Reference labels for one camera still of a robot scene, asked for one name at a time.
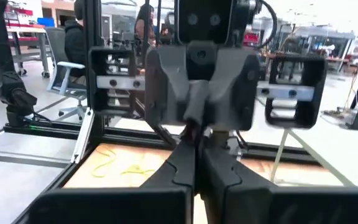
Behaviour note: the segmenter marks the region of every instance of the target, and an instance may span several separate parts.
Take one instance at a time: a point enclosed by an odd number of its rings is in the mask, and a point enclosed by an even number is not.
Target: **office chair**
[[[85,66],[68,62],[65,53],[65,31],[63,29],[46,27],[45,31],[54,58],[53,63],[55,64],[53,77],[49,82],[47,90],[78,100],[76,107],[59,109],[59,118],[57,121],[64,120],[76,114],[81,121],[86,111],[86,107],[81,104],[81,101],[86,99],[86,86],[71,82],[69,77],[72,68],[84,69]]]

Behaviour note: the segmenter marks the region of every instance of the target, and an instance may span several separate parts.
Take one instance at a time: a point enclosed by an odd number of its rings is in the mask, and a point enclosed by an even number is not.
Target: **black cable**
[[[28,122],[29,125],[38,125],[40,121],[45,121],[48,123],[48,126],[52,127],[52,121],[48,119],[45,116],[42,116],[41,114],[33,111],[33,117],[32,118],[26,118],[25,116],[18,116],[19,119],[23,119],[23,121]]]
[[[248,143],[246,142],[246,140],[244,140],[244,138],[241,136],[241,133],[239,130],[236,130],[236,134],[238,139],[240,139],[241,146],[243,149],[249,149]]]
[[[276,12],[273,10],[273,8],[264,0],[260,0],[260,2],[262,3],[262,5],[264,5],[267,8],[270,15],[272,15],[273,27],[272,27],[272,31],[271,31],[269,37],[266,39],[266,41],[263,44],[256,46],[257,49],[261,49],[262,47],[265,47],[273,40],[273,38],[275,37],[275,34],[277,32],[277,26],[278,26],[277,15],[276,15]]]

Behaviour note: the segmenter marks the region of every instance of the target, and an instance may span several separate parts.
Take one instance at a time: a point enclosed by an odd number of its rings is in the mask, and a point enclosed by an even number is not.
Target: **metal rod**
[[[143,44],[142,44],[142,66],[146,66],[146,53],[149,46],[149,32],[150,32],[150,0],[145,1],[147,8],[147,19],[144,21]]]
[[[277,171],[277,168],[278,168],[278,164],[280,163],[280,159],[281,159],[281,156],[283,154],[285,141],[287,140],[287,137],[288,137],[288,130],[285,129],[284,133],[283,133],[283,136],[281,138],[280,145],[278,147],[276,158],[274,160],[273,170],[272,170],[272,173],[270,174],[270,181],[273,182],[273,183],[274,183],[274,177],[276,176],[276,171]]]
[[[162,0],[158,0],[158,7],[157,7],[157,33],[155,38],[155,46],[158,47],[160,42],[160,21],[161,21],[161,2]]]
[[[98,100],[93,88],[96,88],[96,75],[90,64],[88,52],[90,48],[101,45],[101,1],[84,1],[84,36],[85,36],[85,69],[86,69],[86,99],[87,105],[92,107]],[[102,135],[104,133],[104,119],[102,116],[95,116],[91,135]]]
[[[91,110],[91,108],[88,108],[85,112],[85,117],[80,129],[80,133],[78,133],[78,138],[75,143],[73,155],[71,157],[70,162],[75,162],[78,164],[82,160],[90,138],[93,121],[93,110]]]

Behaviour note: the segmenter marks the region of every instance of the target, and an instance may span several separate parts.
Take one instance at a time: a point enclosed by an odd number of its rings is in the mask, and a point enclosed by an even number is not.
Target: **workbench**
[[[13,60],[19,67],[18,74],[20,76],[25,75],[27,71],[23,68],[23,62],[28,62],[32,60],[41,61],[42,66],[44,68],[43,72],[41,73],[42,77],[48,78],[50,76],[49,69],[48,69],[48,53],[46,51],[46,38],[45,38],[45,30],[42,28],[35,28],[35,27],[7,27],[8,33],[12,34],[12,38],[14,41],[14,49],[15,55],[13,55]],[[39,47],[40,53],[29,53],[29,54],[22,54],[20,49],[19,38],[17,36],[18,32],[30,32],[35,33],[38,40],[39,40]]]
[[[110,188],[138,187],[142,185],[169,157],[171,151],[115,144],[99,145],[81,167],[71,176],[63,188]],[[272,163],[242,159],[241,163],[266,179]],[[280,167],[279,176],[284,180],[303,177],[309,182],[327,175],[320,167],[305,166],[304,169],[291,164]],[[194,223],[207,224],[204,202],[197,195],[194,201]]]
[[[280,116],[289,116],[281,111]],[[297,141],[325,169],[329,170],[344,186],[358,186],[358,131],[342,128],[318,118],[311,129],[285,129],[278,147],[270,180],[275,182],[275,169],[286,141]]]
[[[264,54],[260,54],[260,55],[266,58],[266,64],[267,64],[267,66],[269,66],[270,59],[274,59],[276,57],[277,53],[264,53]],[[331,62],[331,63],[339,63],[337,72],[340,72],[342,69],[343,63],[349,62],[349,59],[326,57],[326,61]]]

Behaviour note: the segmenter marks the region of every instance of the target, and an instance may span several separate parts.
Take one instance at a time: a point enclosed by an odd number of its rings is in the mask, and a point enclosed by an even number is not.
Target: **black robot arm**
[[[0,100],[7,104],[9,124],[22,126],[33,120],[37,98],[27,93],[14,67],[4,19],[6,4],[7,0],[0,0]]]

